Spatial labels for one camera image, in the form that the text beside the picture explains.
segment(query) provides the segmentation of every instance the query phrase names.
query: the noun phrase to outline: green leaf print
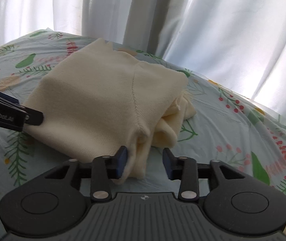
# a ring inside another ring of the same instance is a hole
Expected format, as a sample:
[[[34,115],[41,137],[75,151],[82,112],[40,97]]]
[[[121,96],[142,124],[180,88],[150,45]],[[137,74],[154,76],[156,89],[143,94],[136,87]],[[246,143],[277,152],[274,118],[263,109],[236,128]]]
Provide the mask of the green leaf print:
[[[263,183],[267,185],[270,185],[270,178],[267,172],[262,167],[260,161],[258,160],[258,157],[253,152],[251,152],[251,156],[252,156],[253,177],[262,181]]]
[[[187,78],[191,76],[191,74],[188,73],[186,70],[177,70],[177,71],[181,72],[181,73],[184,73],[187,76]]]
[[[160,57],[155,56],[154,54],[147,53],[147,52],[142,51],[142,50],[136,50],[136,52],[137,52],[137,53],[142,53],[143,55],[149,56],[149,57],[151,57],[151,58],[153,58],[153,59],[159,59],[159,60],[162,59],[162,58],[160,58]]]
[[[30,54],[27,58],[16,64],[16,68],[24,68],[32,64],[34,61],[35,53]]]
[[[253,125],[257,124],[259,121],[264,122],[264,116],[255,109],[250,111],[248,119]]]
[[[34,36],[37,36],[37,35],[39,35],[39,34],[41,34],[41,33],[46,33],[47,31],[39,31],[39,32],[36,32],[36,33],[32,33],[31,35],[30,35],[30,37],[34,37]]]
[[[184,124],[182,124],[182,128],[181,128],[181,131],[180,131],[180,132],[183,132],[183,131],[188,132],[188,133],[190,134],[190,136],[188,136],[188,137],[185,138],[185,139],[178,140],[178,142],[180,142],[180,141],[185,141],[185,140],[189,140],[189,139],[193,138],[194,136],[197,136],[197,135],[198,135],[197,133],[195,133],[194,129],[192,128],[192,126],[191,126],[191,124],[189,123],[188,120],[186,120],[186,123],[187,123],[187,125],[188,125],[190,128],[187,129],[187,128],[184,126]]]

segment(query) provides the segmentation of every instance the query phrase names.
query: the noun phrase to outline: light blue bedsheet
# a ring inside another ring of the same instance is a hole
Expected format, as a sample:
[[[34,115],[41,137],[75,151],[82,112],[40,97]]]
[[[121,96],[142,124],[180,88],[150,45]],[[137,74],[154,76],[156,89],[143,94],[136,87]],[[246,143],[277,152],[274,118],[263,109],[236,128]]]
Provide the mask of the light blue bedsheet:
[[[23,102],[40,79],[60,61],[94,39],[39,30],[0,47],[0,91]],[[254,175],[286,194],[286,121],[279,121],[245,98],[151,54],[114,44],[139,60],[159,63],[184,72],[197,114],[184,121],[176,156],[189,156],[199,163],[220,159]],[[162,165],[162,150],[152,147],[144,180],[128,179],[113,191],[164,192],[179,190],[179,181],[169,181]],[[7,192],[68,157],[25,133],[0,128],[0,199]],[[81,186],[89,194],[89,180]],[[208,193],[206,180],[200,192]],[[0,237],[5,230],[0,222]]]

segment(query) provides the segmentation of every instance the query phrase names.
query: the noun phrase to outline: curtain fold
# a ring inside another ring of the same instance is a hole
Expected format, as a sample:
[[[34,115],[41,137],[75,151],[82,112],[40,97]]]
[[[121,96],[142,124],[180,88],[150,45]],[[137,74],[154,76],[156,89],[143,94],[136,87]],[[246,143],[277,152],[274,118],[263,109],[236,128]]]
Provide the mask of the curtain fold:
[[[148,51],[286,118],[286,0],[0,0],[0,45],[46,28]]]

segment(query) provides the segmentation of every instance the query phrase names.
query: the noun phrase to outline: folded sweater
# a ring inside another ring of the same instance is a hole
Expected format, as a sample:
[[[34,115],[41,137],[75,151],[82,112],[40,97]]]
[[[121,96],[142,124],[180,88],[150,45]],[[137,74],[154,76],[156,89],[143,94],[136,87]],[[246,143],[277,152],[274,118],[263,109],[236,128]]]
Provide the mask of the folded sweater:
[[[142,178],[150,146],[174,146],[183,119],[195,114],[186,85],[183,73],[113,51],[98,39],[39,82],[23,106],[43,112],[44,121],[24,131],[81,162],[114,155],[124,145],[121,182]]]

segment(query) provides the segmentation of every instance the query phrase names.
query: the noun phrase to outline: red berry print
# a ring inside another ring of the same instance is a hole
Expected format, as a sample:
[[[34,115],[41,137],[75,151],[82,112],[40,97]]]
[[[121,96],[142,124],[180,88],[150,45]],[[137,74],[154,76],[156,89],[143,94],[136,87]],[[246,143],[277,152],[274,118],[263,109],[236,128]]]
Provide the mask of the red berry print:
[[[216,149],[218,150],[218,152],[222,152],[222,147],[221,146],[216,146]]]

